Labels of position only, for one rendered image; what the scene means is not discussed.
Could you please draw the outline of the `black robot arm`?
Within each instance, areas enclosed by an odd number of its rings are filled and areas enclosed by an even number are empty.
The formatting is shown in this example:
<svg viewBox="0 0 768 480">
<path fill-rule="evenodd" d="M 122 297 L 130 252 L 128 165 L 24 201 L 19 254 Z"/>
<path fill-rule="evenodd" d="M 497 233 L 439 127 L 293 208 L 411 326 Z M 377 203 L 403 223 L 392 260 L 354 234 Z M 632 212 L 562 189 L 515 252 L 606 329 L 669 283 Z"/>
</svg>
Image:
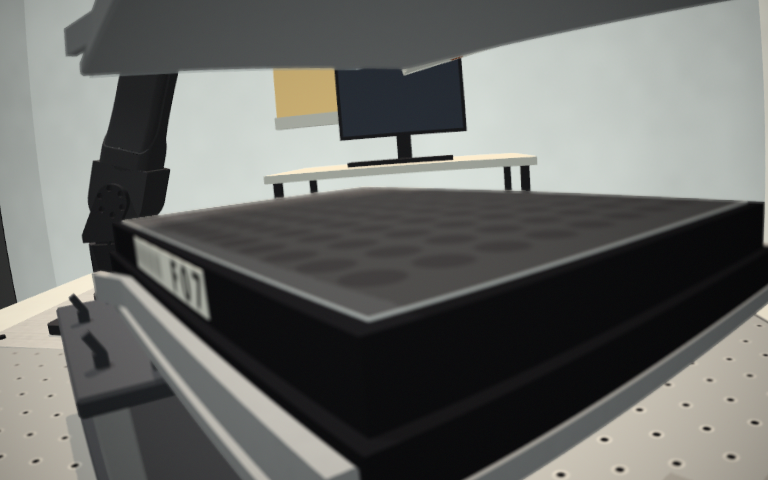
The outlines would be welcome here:
<svg viewBox="0 0 768 480">
<path fill-rule="evenodd" d="M 155 216 L 163 209 L 170 175 L 164 168 L 166 137 L 177 77 L 119 76 L 100 160 L 92 163 L 90 214 L 82 233 L 93 273 L 113 273 L 112 222 Z"/>
</svg>

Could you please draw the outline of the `grey shelf rack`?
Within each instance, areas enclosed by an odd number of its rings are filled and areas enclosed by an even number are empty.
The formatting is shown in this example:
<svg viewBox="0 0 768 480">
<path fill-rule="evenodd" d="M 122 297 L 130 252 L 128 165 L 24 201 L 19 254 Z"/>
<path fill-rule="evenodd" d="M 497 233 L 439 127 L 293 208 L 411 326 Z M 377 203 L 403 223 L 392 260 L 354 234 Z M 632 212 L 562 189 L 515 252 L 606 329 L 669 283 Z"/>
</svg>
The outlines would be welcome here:
<svg viewBox="0 0 768 480">
<path fill-rule="evenodd" d="M 95 0 L 64 28 L 82 76 L 269 68 L 408 69 L 729 0 Z M 360 480 L 359 469 L 239 374 L 132 277 L 92 273 L 242 480 Z M 466 480 L 524 480 L 591 437 L 768 304 L 768 286 L 570 420 Z"/>
</svg>

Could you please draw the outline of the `black microplate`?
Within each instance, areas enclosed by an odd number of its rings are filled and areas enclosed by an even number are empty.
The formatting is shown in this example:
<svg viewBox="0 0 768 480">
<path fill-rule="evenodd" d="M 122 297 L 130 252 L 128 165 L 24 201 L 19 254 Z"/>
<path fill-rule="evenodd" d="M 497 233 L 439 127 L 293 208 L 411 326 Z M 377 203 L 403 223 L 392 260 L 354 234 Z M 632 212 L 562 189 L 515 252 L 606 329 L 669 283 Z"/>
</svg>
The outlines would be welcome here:
<svg viewBox="0 0 768 480">
<path fill-rule="evenodd" d="M 466 480 L 768 286 L 764 213 L 357 187 L 113 222 L 110 258 L 360 480 Z"/>
</svg>

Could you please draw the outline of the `white microplate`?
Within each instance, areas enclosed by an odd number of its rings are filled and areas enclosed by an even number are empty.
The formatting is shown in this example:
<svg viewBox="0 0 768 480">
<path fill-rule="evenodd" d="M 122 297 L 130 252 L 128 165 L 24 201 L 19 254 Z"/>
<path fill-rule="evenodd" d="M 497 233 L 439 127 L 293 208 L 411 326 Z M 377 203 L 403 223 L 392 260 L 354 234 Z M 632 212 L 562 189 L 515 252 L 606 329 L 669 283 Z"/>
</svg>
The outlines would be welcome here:
<svg viewBox="0 0 768 480">
<path fill-rule="evenodd" d="M 466 57 L 466 56 L 469 56 L 469 55 L 473 55 L 473 54 L 476 54 L 476 53 L 479 53 L 479 52 L 469 53 L 469 54 L 463 55 L 463 57 Z M 418 66 L 418 67 L 402 69 L 402 72 L 403 72 L 403 75 L 405 76 L 405 75 L 408 75 L 408 74 L 411 74 L 411 73 L 414 73 L 414 72 L 417 72 L 417 71 L 420 71 L 420 70 L 424 70 L 424 69 L 427 69 L 427 68 L 430 68 L 430 67 L 433 67 L 433 66 L 437 66 L 437 65 L 440 65 L 440 64 L 443 64 L 443 63 L 446 63 L 446 62 L 453 61 L 451 59 L 455 59 L 455 58 L 458 58 L 458 57 L 461 57 L 461 56 L 449 58 L 449 59 L 442 60 L 442 61 L 436 61 L 436 62 L 428 63 L 428 64 L 421 65 L 421 66 Z M 463 58 L 463 57 L 461 57 L 461 58 Z"/>
</svg>

